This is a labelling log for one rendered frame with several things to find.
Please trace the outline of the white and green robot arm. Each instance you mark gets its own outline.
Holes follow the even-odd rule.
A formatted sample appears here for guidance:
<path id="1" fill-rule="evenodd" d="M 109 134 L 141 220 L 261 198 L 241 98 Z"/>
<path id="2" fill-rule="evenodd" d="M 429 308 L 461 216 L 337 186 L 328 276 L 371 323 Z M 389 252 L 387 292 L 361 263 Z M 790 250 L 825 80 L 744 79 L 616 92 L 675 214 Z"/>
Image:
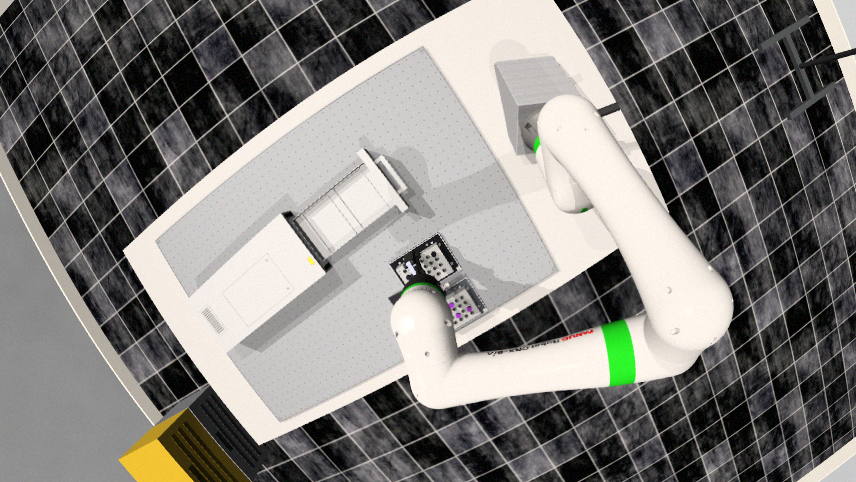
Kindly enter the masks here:
<path id="1" fill-rule="evenodd" d="M 619 110 L 617 102 L 596 109 L 581 96 L 559 95 L 527 117 L 521 135 L 535 151 L 559 210 L 596 209 L 647 313 L 536 344 L 461 353 L 444 299 L 450 284 L 412 278 L 388 299 L 394 306 L 391 327 L 420 403 L 445 409 L 676 376 L 726 333 L 734 311 L 731 290 L 602 119 Z"/>

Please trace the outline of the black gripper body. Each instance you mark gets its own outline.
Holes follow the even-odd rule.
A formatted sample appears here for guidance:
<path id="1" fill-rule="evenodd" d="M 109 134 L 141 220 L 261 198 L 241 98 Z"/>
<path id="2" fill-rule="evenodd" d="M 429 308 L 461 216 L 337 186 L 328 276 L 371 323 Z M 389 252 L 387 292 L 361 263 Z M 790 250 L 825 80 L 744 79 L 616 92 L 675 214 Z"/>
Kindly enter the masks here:
<path id="1" fill-rule="evenodd" d="M 412 279 L 412 278 L 415 278 L 415 277 L 418 277 L 418 276 L 428 276 L 428 277 L 432 277 L 432 278 L 434 278 L 434 277 L 433 277 L 433 276 L 431 276 L 431 275 L 428 275 L 428 274 L 422 274 L 422 273 L 421 273 L 420 271 L 418 271 L 418 270 L 416 270 L 415 272 L 416 272 L 416 274 L 415 274 L 414 276 L 413 276 L 413 274 L 411 273 L 411 279 Z M 411 280 L 411 279 L 410 279 L 410 280 Z M 435 279 L 435 278 L 434 278 L 434 279 Z"/>

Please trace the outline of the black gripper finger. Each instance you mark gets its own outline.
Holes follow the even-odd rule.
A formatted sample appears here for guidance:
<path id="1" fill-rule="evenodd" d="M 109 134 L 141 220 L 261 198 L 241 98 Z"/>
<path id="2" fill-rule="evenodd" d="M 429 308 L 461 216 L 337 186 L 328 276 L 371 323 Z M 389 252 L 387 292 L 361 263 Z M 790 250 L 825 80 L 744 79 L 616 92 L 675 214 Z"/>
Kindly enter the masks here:
<path id="1" fill-rule="evenodd" d="M 411 250 L 410 252 L 404 255 L 403 267 L 407 269 L 407 271 L 410 269 L 413 276 L 416 274 L 416 270 L 420 271 L 422 274 L 426 274 L 419 261 L 420 258 L 421 256 L 419 251 L 415 253 L 413 250 Z"/>

